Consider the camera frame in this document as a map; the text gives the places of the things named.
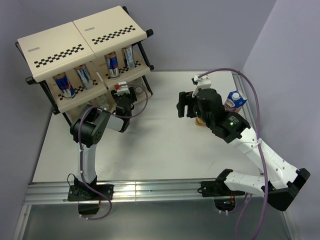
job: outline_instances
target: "milk carton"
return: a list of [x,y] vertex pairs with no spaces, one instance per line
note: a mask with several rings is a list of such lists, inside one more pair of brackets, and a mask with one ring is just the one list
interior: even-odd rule
[[247,98],[241,91],[232,91],[229,93],[224,103],[224,109],[229,112],[238,113],[245,105]]

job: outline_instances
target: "tabletop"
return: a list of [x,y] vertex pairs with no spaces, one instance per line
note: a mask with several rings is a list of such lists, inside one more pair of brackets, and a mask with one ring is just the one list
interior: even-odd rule
[[[193,91],[191,78],[201,72],[151,72],[153,91],[145,111],[130,120],[124,133],[106,129],[97,144],[98,181],[215,178],[224,169],[259,175],[258,168],[237,149],[195,119],[178,118],[179,92]],[[236,90],[231,72],[209,75],[224,102]],[[138,104],[133,114],[142,109]],[[78,168],[76,143],[61,114],[52,115],[33,177],[34,183],[65,182]]]

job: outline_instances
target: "checkered pattern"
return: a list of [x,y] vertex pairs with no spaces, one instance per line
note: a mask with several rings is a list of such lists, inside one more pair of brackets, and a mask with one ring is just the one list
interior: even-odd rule
[[65,58],[69,55],[72,55],[82,50],[84,50],[84,48],[82,47],[82,44],[79,44],[78,46],[74,46],[72,49],[67,49],[65,51],[60,52],[60,54],[55,54],[53,56],[48,56],[47,59],[41,59],[40,61],[35,61],[34,64],[36,68],[40,68],[41,66],[47,65],[48,63],[53,63],[54,60],[57,61],[60,58]]
[[[139,61],[135,61],[135,66],[141,66],[141,63]],[[128,72],[128,71],[129,71],[129,68],[127,68],[126,66],[124,66],[123,68],[119,68],[119,73],[121,73],[121,74]],[[108,74],[106,74],[106,77],[108,79],[111,79],[111,77]]]
[[109,33],[108,35],[104,35],[102,37],[98,37],[97,39],[92,39],[92,42],[97,45],[98,43],[103,43],[104,41],[108,41],[109,39],[114,39],[115,37],[120,37],[126,33],[130,33],[131,31],[136,30],[134,26],[125,27],[124,29],[120,29],[115,31],[114,33]]
[[[94,85],[98,85],[97,80],[94,79],[94,80],[93,80],[93,84],[94,84]],[[78,94],[78,93],[80,93],[80,92],[83,92],[84,90],[87,90],[84,86],[79,86],[78,88],[74,88],[75,94]],[[65,98],[65,96],[63,96],[62,94],[59,94],[58,97],[59,97],[59,100],[60,100],[60,101]]]

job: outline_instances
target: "shelf rack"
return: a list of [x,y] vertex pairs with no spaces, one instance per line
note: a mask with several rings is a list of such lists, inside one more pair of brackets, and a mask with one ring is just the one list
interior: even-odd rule
[[[27,62],[32,76],[26,78],[29,85],[40,84],[50,103],[53,113],[62,113],[69,125],[71,120],[66,112],[107,94],[119,82],[130,82],[142,77],[148,96],[153,92],[146,74],[154,69],[150,64],[141,41],[153,35],[153,30],[143,31],[130,17],[128,9],[117,6],[73,22],[69,22],[42,32],[18,39],[15,43]],[[135,68],[127,69],[121,48],[128,45],[138,46],[140,53],[134,50]],[[115,51],[120,77],[112,79],[104,55]],[[94,81],[94,87],[85,89],[73,68],[86,64]],[[75,97],[65,99],[53,76],[65,72]],[[135,104],[146,99],[144,94],[137,96]]]

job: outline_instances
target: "red bull can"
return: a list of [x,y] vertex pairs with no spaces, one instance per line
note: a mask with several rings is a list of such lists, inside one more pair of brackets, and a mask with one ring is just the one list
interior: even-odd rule
[[108,67],[108,75],[112,79],[117,79],[120,76],[119,67],[118,67],[118,60],[116,52],[111,52],[107,55],[104,55],[104,59],[106,65]]
[[92,80],[90,72],[85,64],[75,67],[74,70],[86,89],[91,89],[94,86],[94,81]]
[[124,64],[128,69],[134,69],[136,67],[132,45],[122,48],[122,56]]
[[65,72],[55,75],[53,79],[66,99],[72,99],[76,95]]

